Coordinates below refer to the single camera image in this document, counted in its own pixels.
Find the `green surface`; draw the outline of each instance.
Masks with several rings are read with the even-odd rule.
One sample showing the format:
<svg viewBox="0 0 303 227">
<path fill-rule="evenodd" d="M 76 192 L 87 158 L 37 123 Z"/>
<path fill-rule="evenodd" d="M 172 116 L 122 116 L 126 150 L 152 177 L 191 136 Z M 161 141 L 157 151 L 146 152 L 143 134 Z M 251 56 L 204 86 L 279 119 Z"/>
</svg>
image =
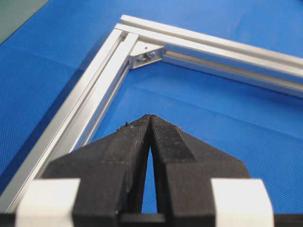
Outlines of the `green surface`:
<svg viewBox="0 0 303 227">
<path fill-rule="evenodd" d="M 48 0 L 0 0 L 0 44 Z"/>
</svg>

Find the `blue mat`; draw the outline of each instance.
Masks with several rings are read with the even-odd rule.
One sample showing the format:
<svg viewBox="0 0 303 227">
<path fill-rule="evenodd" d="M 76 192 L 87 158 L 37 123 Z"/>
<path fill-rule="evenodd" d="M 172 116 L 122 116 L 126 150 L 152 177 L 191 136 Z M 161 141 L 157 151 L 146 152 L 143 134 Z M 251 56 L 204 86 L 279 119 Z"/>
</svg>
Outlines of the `blue mat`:
<svg viewBox="0 0 303 227">
<path fill-rule="evenodd" d="M 303 212 L 303 99 L 158 62 L 130 71 L 94 140 L 148 113 L 242 160 L 275 213 Z M 151 164 L 143 212 L 156 210 Z"/>
<path fill-rule="evenodd" d="M 0 45 L 0 193 L 122 14 L 303 57 L 302 0 L 51 0 Z M 130 73 L 109 113 L 96 138 L 156 113 L 266 172 L 276 212 L 302 212 L 300 99 L 157 63 Z"/>
</svg>

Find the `gripper jaw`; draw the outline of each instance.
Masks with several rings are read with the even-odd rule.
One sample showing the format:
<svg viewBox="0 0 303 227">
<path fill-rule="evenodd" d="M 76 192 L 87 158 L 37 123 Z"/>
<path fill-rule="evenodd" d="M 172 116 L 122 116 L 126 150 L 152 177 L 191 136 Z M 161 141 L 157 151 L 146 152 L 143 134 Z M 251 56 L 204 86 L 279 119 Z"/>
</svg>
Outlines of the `gripper jaw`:
<svg viewBox="0 0 303 227">
<path fill-rule="evenodd" d="M 236 158 L 158 116 L 144 115 L 52 161 L 43 178 L 80 178 L 73 218 L 118 226 L 121 212 L 141 212 L 150 147 L 158 212 L 172 226 L 214 226 L 210 179 L 250 177 Z"/>
</svg>

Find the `metal corner bracket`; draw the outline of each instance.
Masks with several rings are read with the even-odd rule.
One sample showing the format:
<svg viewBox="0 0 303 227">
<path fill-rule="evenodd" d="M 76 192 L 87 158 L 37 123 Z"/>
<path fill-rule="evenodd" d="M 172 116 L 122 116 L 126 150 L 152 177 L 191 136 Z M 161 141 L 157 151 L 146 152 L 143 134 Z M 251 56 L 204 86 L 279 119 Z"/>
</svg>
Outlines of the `metal corner bracket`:
<svg viewBox="0 0 303 227">
<path fill-rule="evenodd" d="M 0 196 L 16 209 L 47 164 L 93 138 L 129 69 L 163 61 L 303 97 L 303 59 L 123 15 Z"/>
</svg>

